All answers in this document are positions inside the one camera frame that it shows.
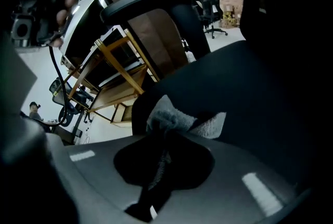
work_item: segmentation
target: chair seat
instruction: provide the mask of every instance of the chair seat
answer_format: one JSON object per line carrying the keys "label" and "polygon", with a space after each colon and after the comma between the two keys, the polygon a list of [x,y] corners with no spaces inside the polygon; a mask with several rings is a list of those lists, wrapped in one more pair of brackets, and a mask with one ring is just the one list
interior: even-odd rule
{"label": "chair seat", "polygon": [[168,95],[182,112],[226,112],[217,139],[258,157],[291,185],[308,181],[312,142],[287,89],[246,41],[223,47],[157,83],[134,103],[133,134],[144,134],[157,101]]}

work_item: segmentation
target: person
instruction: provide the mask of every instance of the person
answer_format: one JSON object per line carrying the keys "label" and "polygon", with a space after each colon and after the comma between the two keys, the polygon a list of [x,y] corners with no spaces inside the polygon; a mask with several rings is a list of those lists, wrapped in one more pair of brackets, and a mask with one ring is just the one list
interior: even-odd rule
{"label": "person", "polygon": [[38,114],[38,109],[41,107],[41,105],[37,106],[36,102],[31,102],[30,103],[30,112],[29,112],[29,117],[33,118],[34,120],[39,120],[43,121],[41,116]]}

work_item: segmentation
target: wooden frame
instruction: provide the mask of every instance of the wooden frame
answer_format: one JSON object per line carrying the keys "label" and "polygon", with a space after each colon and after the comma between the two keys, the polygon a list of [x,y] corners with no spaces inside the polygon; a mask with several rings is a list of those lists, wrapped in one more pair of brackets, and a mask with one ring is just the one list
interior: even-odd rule
{"label": "wooden frame", "polygon": [[[116,118],[116,115],[117,115],[120,107],[122,107],[124,112],[121,114],[121,119],[119,121],[119,120],[115,120],[115,118]],[[128,127],[128,124],[132,123],[132,107],[133,107],[133,105],[126,106],[123,103],[117,104],[110,123],[117,127],[120,127],[120,128]]]}
{"label": "wooden frame", "polygon": [[[95,112],[100,117],[103,117],[104,119],[110,121],[110,123],[113,122],[114,116],[112,119],[109,119],[105,116],[102,116],[97,110],[115,105],[115,104],[121,104],[124,101],[131,100],[133,98],[136,98],[138,95],[141,95],[144,93],[144,90],[142,89],[142,84],[144,81],[144,78],[147,74],[147,71],[152,73],[153,77],[156,81],[159,81],[159,78],[151,66],[150,62],[148,61],[147,57],[144,55],[142,50],[140,49],[137,42],[134,40],[132,34],[129,32],[128,29],[124,30],[126,36],[123,38],[117,40],[116,42],[113,42],[112,44],[105,46],[105,44],[100,40],[95,41],[94,49],[99,49],[100,52],[98,54],[95,54],[91,56],[91,58],[87,58],[87,64],[83,66],[83,70],[80,73],[80,76],[78,77],[78,80],[76,81],[75,85],[73,86],[73,89],[71,93],[68,95],[68,98],[73,101],[73,95],[76,92],[76,89],[80,86],[80,84],[83,81],[86,81],[87,75],[94,69],[98,64],[103,61],[104,59],[112,65],[126,80],[124,83],[119,84],[117,86],[104,86],[103,88],[99,89],[99,92],[97,93],[92,105],[88,109],[87,107],[83,106],[82,104],[76,103],[82,105],[88,112]],[[123,44],[132,44],[139,54],[139,56],[142,58],[145,65],[139,68],[133,68],[130,71],[126,71],[124,67],[118,62],[118,60],[114,57],[114,55],[111,53],[112,50],[115,50],[116,48],[120,47]],[[78,69],[75,68],[76,71],[73,71],[71,75],[73,75],[75,72],[78,71]]]}
{"label": "wooden frame", "polygon": [[[68,79],[70,77],[72,77],[73,74],[76,73],[79,70],[80,67],[81,67],[81,65],[78,65],[73,71],[71,71],[70,74],[68,74],[68,76],[65,78],[65,80],[63,80],[63,82],[66,84]],[[60,90],[61,90],[61,85],[58,86],[57,90],[54,91],[53,95],[56,97]]]}
{"label": "wooden frame", "polygon": [[[73,77],[75,77],[76,79],[78,79],[80,77],[81,73],[79,71],[76,71],[73,74]],[[87,88],[89,88],[91,91],[95,92],[95,95],[99,92],[100,88],[94,86],[91,82],[89,82],[87,79],[84,79],[81,84]]]}

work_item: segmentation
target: white wall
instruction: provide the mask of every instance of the white wall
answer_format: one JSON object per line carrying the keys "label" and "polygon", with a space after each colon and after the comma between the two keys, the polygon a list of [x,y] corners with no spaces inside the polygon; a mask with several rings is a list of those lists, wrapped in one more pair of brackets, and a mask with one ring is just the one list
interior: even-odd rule
{"label": "white wall", "polygon": [[[111,118],[114,113],[114,106],[109,106],[107,108],[98,110],[98,113],[107,118]],[[86,133],[85,133],[86,127],[89,127],[89,130],[88,130],[89,143],[115,140],[115,139],[119,139],[119,138],[123,138],[123,137],[132,135],[131,127],[119,128],[113,124],[110,124],[110,122],[107,121],[106,119],[104,119],[100,116],[94,115],[94,113],[92,113],[91,116],[93,116],[94,120],[90,125],[89,125],[89,123],[84,124],[83,122],[81,122],[79,125],[79,129],[81,131],[83,131],[83,135],[82,135],[81,139],[79,140],[80,144],[84,143],[84,141],[86,139]]]}
{"label": "white wall", "polygon": [[[54,54],[60,73],[63,78],[66,78],[68,75],[67,68],[60,65],[61,52],[54,48]],[[41,105],[38,113],[45,121],[58,119],[62,106],[52,102],[52,93],[48,90],[51,83],[58,77],[58,74],[52,63],[48,47],[42,48],[38,52],[20,54],[20,57],[37,76],[37,80],[27,95],[21,110],[29,116],[29,104],[35,101],[37,104]],[[73,86],[75,80],[76,79],[72,77],[69,79],[68,83]],[[79,115],[75,115],[71,125],[63,128],[70,131],[78,117]]]}

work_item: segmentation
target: drum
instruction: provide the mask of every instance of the drum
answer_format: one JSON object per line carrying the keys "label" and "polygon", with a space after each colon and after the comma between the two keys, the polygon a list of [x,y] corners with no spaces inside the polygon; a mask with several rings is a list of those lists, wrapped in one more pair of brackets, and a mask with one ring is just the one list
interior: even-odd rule
{"label": "drum", "polygon": [[163,76],[188,64],[179,32],[164,10],[152,10],[128,23]]}

